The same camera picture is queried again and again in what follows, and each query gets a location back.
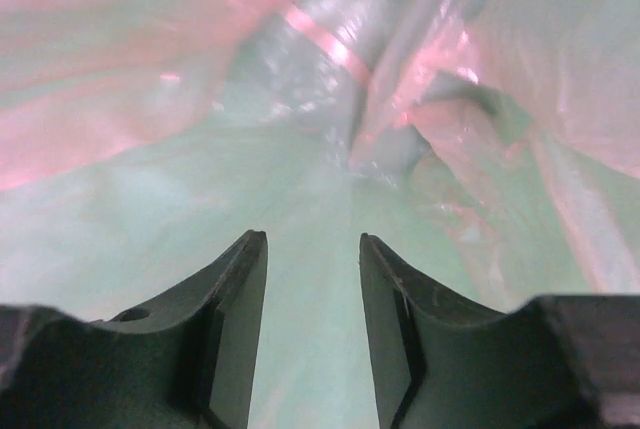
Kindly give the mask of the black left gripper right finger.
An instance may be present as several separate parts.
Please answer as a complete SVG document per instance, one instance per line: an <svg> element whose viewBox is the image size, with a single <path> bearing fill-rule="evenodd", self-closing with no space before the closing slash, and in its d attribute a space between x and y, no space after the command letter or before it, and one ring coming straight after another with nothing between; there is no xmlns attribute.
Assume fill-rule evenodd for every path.
<svg viewBox="0 0 640 429"><path fill-rule="evenodd" d="M501 313L360 239L383 428L635 428L639 300L543 295Z"/></svg>

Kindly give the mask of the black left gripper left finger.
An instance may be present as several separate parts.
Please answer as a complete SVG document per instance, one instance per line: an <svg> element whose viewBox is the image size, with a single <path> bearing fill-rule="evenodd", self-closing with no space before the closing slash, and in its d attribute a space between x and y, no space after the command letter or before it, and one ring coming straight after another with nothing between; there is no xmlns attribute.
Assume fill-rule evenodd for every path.
<svg viewBox="0 0 640 429"><path fill-rule="evenodd" d="M264 303L267 237L110 320L1 309L5 428L244 428Z"/></svg>

